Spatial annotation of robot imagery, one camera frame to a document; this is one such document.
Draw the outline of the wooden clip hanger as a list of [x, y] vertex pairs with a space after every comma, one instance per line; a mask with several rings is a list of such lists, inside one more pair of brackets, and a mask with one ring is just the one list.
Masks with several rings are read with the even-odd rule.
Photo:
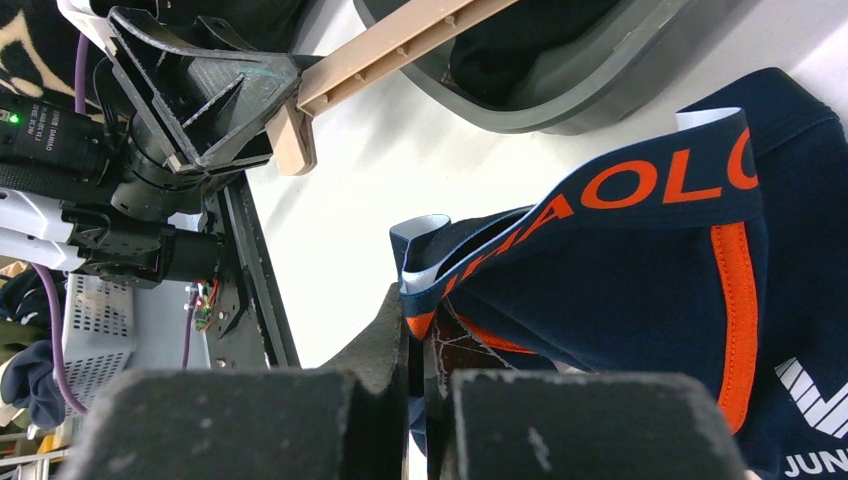
[[317, 165], [312, 120], [513, 5], [512, 0], [413, 0], [305, 69], [297, 94], [266, 124], [284, 176]]

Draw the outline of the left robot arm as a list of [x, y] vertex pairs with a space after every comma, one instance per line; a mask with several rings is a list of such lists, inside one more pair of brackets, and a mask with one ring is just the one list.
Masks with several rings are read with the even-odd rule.
[[[1, 5], [1, 225], [51, 268], [133, 286], [205, 280], [215, 232], [172, 226], [272, 156], [267, 122], [300, 84], [299, 1], [94, 1], [102, 44], [55, 1]], [[36, 234], [16, 200], [43, 203]]]

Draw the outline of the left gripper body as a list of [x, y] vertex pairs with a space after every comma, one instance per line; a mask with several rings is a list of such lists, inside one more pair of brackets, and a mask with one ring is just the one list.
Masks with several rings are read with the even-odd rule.
[[226, 21], [164, 23], [112, 8], [113, 73], [176, 173], [208, 175], [266, 163], [267, 123], [301, 83], [288, 53], [259, 51]]

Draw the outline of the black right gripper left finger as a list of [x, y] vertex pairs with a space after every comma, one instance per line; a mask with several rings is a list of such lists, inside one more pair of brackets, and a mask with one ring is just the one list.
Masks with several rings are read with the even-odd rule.
[[408, 331], [391, 285], [314, 369], [133, 370], [96, 399], [62, 479], [404, 479]]

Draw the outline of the navy orange underwear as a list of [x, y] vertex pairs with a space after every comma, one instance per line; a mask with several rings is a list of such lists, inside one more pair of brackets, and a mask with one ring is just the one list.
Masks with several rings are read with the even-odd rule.
[[400, 302], [520, 369], [700, 381], [757, 479], [847, 475], [847, 138], [784, 71], [588, 162], [534, 205], [392, 227]]

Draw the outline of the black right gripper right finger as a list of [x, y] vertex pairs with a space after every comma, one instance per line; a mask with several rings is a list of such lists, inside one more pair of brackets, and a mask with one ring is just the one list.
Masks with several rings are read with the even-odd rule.
[[510, 368], [444, 310], [423, 343], [432, 479], [742, 479], [725, 420], [668, 373]]

